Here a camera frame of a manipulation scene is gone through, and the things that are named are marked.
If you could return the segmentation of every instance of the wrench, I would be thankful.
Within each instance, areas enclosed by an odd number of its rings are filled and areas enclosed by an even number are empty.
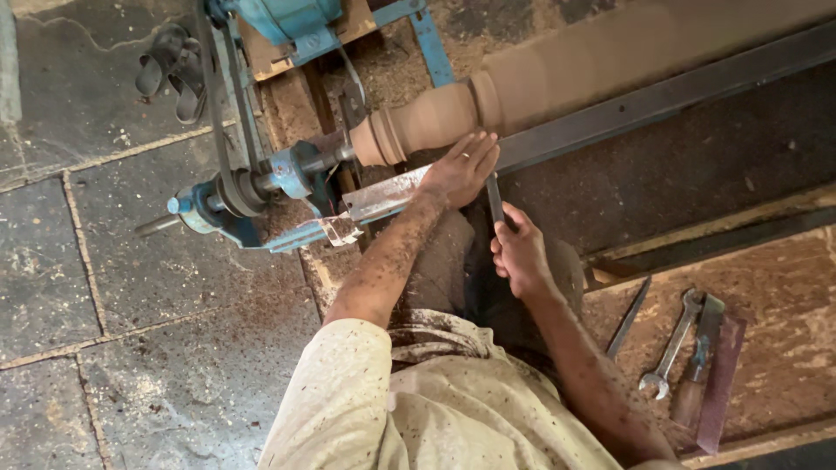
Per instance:
[[[668,372],[670,371],[670,366],[674,363],[676,353],[679,352],[679,348],[682,346],[682,340],[685,339],[685,335],[688,333],[688,328],[691,327],[694,318],[702,310],[702,303],[700,303],[699,299],[700,296],[697,295],[695,288],[688,289],[682,294],[682,304],[685,306],[685,309],[682,311],[679,322],[676,324],[674,334],[668,340],[665,353],[662,355],[662,359],[659,361],[659,365],[656,366],[655,370],[645,372],[641,376],[639,390],[644,390],[649,384],[655,385],[659,389],[659,393],[656,394],[656,400],[661,400],[668,395],[668,390],[670,389],[670,386],[668,386]]]

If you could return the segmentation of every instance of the man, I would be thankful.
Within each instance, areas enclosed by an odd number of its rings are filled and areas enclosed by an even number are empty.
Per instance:
[[[542,336],[553,363],[539,369],[560,393],[493,330],[426,310],[390,325],[431,229],[476,198],[498,157],[496,135],[463,138],[369,247],[299,360],[259,468],[681,468],[558,289],[543,235],[510,204],[516,227],[496,224],[491,269],[539,329],[524,340],[534,357]]]

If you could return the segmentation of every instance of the black sandal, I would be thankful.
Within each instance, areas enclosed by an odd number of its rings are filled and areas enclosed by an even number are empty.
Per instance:
[[[162,25],[150,49],[140,56],[142,70],[136,76],[134,84],[143,96],[153,96],[160,92],[166,76],[180,58],[183,44],[188,38],[189,33],[179,25]]]
[[[193,124],[201,117],[206,102],[206,85],[201,67],[201,44],[197,39],[188,38],[180,53],[177,64],[168,74],[168,81],[177,91],[175,114],[182,124]]]

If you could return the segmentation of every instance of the dirty floor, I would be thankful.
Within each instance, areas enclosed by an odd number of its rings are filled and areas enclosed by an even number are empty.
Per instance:
[[[173,90],[140,100],[133,85],[155,31],[188,24],[191,0],[11,4],[23,120],[0,127],[0,467],[252,467],[319,327],[299,253],[132,233],[216,165],[205,116],[181,125]],[[621,3],[429,4],[461,77],[485,52]],[[347,48],[372,108],[430,83],[409,22],[384,33]],[[345,75],[324,62],[338,88]],[[502,189],[591,251],[815,186],[836,171],[833,94],[818,99],[834,74],[693,110]]]

